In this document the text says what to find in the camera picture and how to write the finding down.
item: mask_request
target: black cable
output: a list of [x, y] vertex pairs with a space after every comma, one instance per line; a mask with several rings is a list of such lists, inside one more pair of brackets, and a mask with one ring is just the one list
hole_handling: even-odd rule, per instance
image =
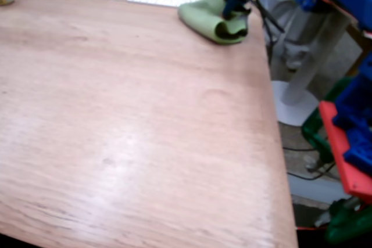
[[315, 148], [308, 148], [308, 149], [297, 149], [297, 148], [286, 148], [283, 147], [284, 150], [289, 150], [289, 151], [297, 151], [297, 152], [311, 152], [311, 151], [316, 151]]
[[269, 63], [269, 66], [271, 66], [271, 61], [273, 60], [273, 50], [274, 50], [273, 33], [271, 32], [270, 26], [267, 23], [265, 17], [262, 18], [262, 21], [267, 31], [267, 34], [269, 35], [269, 45], [267, 46], [267, 61]]
[[326, 175], [326, 173], [330, 172], [330, 170], [332, 170], [332, 168], [336, 165], [336, 163], [332, 163], [332, 165], [330, 165], [326, 170], [325, 172], [315, 176], [315, 177], [302, 177], [301, 175], [297, 175], [297, 174], [293, 174], [291, 172], [287, 172], [288, 175], [291, 175], [293, 177], [297, 177], [297, 178], [300, 178], [300, 179], [303, 179], [303, 180], [307, 180], [307, 181], [314, 181], [314, 180], [317, 180], [321, 177], [323, 177], [324, 175]]
[[252, 3], [257, 7], [258, 11], [260, 12], [263, 25], [265, 29], [267, 30], [267, 34], [269, 35], [270, 42], [269, 42], [269, 45], [267, 46], [267, 61], [269, 63], [269, 66], [271, 66], [271, 61], [273, 59], [274, 40], [273, 40], [273, 33], [271, 32], [270, 25], [267, 23], [267, 20], [273, 21], [273, 19], [269, 19], [268, 15], [270, 13], [262, 6], [259, 0], [252, 0]]

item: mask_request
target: desk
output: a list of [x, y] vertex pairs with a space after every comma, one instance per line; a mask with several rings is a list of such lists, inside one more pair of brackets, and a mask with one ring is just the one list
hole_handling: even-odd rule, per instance
[[16, 0], [0, 21], [0, 233], [47, 248], [295, 248], [262, 34]]

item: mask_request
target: red plastic part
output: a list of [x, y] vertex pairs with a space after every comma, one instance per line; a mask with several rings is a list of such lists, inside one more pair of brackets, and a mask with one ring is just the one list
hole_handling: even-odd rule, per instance
[[322, 101], [319, 109], [344, 191], [347, 194], [361, 198], [366, 203], [372, 204], [372, 177], [359, 171], [344, 159], [344, 153], [350, 149], [350, 144], [345, 131], [336, 127], [332, 122], [332, 119], [337, 115], [336, 105]]

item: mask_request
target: gray pants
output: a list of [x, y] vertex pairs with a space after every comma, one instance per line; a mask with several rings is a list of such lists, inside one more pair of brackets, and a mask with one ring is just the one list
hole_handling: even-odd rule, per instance
[[[301, 66], [302, 59], [309, 52], [310, 45], [316, 38], [326, 15], [304, 12], [294, 0], [261, 0], [261, 3], [286, 29], [282, 58], [288, 68], [298, 69]], [[271, 23], [269, 23], [269, 27], [273, 34], [273, 41], [277, 42], [281, 33]], [[267, 31], [265, 32], [265, 40], [269, 44]]]

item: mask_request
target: green cloth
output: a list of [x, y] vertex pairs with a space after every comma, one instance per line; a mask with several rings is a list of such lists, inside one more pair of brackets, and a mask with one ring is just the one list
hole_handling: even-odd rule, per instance
[[196, 32], [226, 45], [243, 41], [248, 34], [247, 12], [233, 12], [230, 20], [222, 18], [225, 0], [199, 0], [179, 7], [180, 19]]

